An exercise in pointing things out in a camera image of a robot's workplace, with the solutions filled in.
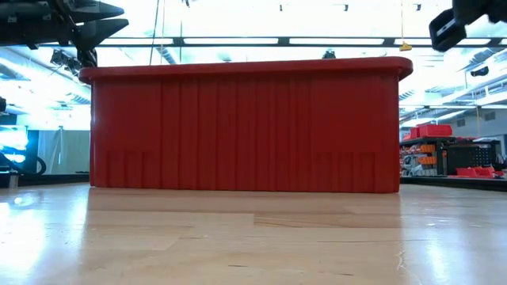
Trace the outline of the glowing background monitor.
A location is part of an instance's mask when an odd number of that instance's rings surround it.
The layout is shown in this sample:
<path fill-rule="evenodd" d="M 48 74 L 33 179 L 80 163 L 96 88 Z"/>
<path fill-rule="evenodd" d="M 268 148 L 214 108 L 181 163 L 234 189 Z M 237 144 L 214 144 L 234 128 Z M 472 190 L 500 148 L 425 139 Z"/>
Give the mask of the glowing background monitor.
<path fill-rule="evenodd" d="M 0 152 L 12 162 L 23 163 L 25 161 L 25 155 L 21 151 L 26 150 L 28 143 L 26 126 L 0 125 Z"/>

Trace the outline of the black aluminium frame rails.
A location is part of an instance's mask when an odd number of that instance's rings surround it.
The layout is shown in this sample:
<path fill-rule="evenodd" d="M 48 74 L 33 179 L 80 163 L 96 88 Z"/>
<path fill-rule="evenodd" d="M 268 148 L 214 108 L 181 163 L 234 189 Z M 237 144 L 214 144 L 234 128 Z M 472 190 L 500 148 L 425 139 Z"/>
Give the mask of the black aluminium frame rails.
<path fill-rule="evenodd" d="M 507 180 L 455 177 L 401 177 L 401 184 L 416 184 L 445 188 L 465 188 L 481 191 L 507 192 Z"/>
<path fill-rule="evenodd" d="M 8 188 L 13 175 L 8 173 L 0 173 L 0 188 Z M 55 174 L 41 176 L 17 175 L 17 185 L 19 187 L 41 186 L 50 184 L 74 184 L 89 183 L 90 175 L 84 174 Z"/>

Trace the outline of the large red shelf bin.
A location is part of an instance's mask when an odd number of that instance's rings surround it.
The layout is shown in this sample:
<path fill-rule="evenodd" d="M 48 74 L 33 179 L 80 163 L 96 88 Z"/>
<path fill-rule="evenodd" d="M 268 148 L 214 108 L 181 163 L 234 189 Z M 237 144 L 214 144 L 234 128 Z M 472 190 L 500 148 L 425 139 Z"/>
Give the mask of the large red shelf bin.
<path fill-rule="evenodd" d="M 423 138 L 451 137 L 452 126 L 448 124 L 422 124 L 417 126 L 419 136 Z"/>

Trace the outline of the black pegboard cart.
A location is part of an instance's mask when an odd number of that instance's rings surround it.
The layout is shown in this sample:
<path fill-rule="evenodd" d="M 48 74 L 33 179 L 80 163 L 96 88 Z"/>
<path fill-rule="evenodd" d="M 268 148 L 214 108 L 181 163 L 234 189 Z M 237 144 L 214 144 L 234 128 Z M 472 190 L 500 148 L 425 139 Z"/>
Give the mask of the black pegboard cart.
<path fill-rule="evenodd" d="M 490 167 L 501 169 L 498 155 L 500 142 L 460 140 L 446 146 L 447 174 L 456 175 L 459 168 Z"/>

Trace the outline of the red plastic storage bin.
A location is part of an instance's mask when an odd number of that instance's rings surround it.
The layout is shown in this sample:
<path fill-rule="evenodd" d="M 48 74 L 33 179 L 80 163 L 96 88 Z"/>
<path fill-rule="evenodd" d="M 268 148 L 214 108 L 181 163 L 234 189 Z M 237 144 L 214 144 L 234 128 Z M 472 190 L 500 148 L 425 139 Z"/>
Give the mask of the red plastic storage bin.
<path fill-rule="evenodd" d="M 403 57 L 86 68 L 100 188 L 393 193 Z"/>

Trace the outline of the black overhead gantry beam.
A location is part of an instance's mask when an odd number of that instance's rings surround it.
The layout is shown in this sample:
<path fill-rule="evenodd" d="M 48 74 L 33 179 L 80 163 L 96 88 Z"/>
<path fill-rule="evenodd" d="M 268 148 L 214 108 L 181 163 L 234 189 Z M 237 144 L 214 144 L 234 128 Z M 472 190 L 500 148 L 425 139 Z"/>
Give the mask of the black overhead gantry beam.
<path fill-rule="evenodd" d="M 360 48 L 396 48 L 407 43 L 415 48 L 430 48 L 429 38 L 397 38 L 397 37 L 113 37 L 104 40 L 100 47 L 360 47 Z"/>

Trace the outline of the black storage shelf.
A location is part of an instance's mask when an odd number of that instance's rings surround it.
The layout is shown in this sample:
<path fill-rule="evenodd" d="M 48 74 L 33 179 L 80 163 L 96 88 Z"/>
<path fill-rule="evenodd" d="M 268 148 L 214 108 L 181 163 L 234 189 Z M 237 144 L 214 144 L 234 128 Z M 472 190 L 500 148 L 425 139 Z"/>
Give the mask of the black storage shelf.
<path fill-rule="evenodd" d="M 424 137 L 400 142 L 401 177 L 445 177 L 447 175 L 447 146 L 452 137 Z"/>

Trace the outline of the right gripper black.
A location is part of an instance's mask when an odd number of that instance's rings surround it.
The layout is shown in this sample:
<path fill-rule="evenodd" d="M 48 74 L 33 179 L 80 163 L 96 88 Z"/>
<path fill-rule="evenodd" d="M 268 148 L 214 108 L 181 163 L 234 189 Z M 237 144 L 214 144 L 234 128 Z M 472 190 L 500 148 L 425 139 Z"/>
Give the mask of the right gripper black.
<path fill-rule="evenodd" d="M 433 50 L 444 52 L 455 47 L 467 37 L 466 26 L 484 15 L 490 23 L 507 23 L 507 0 L 452 0 L 452 8 L 429 23 Z"/>

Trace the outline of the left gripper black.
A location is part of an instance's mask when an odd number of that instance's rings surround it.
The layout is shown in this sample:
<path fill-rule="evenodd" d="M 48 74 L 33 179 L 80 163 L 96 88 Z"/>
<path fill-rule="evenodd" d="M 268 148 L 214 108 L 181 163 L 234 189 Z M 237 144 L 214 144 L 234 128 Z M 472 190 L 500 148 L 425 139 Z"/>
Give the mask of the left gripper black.
<path fill-rule="evenodd" d="M 108 19 L 122 14 L 122 8 L 100 0 L 30 1 L 23 18 L 23 40 L 30 48 L 50 42 L 68 46 L 73 41 L 78 50 L 90 51 L 128 26 L 127 19 Z M 74 30 L 74 22 L 85 23 Z"/>

